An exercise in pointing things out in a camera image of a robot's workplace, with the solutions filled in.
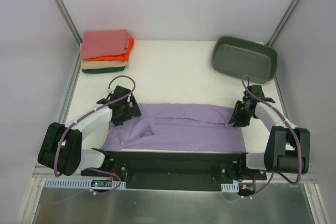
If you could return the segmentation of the purple t-shirt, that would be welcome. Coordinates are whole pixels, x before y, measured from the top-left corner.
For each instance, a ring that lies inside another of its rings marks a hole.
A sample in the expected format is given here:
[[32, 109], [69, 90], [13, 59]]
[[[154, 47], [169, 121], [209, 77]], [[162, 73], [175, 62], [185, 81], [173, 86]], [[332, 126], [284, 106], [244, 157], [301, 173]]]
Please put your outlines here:
[[124, 149], [245, 152], [241, 128], [229, 123], [233, 108], [210, 104], [139, 104], [142, 115], [109, 126], [103, 151]]

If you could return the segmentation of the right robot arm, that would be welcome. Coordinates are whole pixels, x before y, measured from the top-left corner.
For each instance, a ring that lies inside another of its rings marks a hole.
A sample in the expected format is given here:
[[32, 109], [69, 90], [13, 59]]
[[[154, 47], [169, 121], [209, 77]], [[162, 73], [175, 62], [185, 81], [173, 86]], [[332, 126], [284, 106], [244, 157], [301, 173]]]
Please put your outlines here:
[[264, 96], [259, 85], [247, 86], [242, 100], [235, 104], [228, 124], [247, 127], [250, 120], [259, 119], [269, 131], [266, 148], [261, 153], [243, 154], [236, 166], [242, 179], [250, 178], [255, 170], [275, 173], [306, 174], [309, 169], [310, 132], [286, 119], [272, 98]]

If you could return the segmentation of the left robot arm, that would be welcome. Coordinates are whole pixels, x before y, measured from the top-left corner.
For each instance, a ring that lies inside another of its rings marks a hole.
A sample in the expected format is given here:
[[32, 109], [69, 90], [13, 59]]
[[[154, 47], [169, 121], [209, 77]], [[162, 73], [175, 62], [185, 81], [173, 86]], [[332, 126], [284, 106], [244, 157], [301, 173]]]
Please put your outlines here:
[[106, 123], [120, 126], [141, 116], [133, 91], [116, 86], [106, 98], [97, 101], [91, 110], [80, 117], [65, 124], [50, 124], [37, 162], [52, 169], [56, 177], [72, 175], [80, 167], [82, 141], [87, 136]]

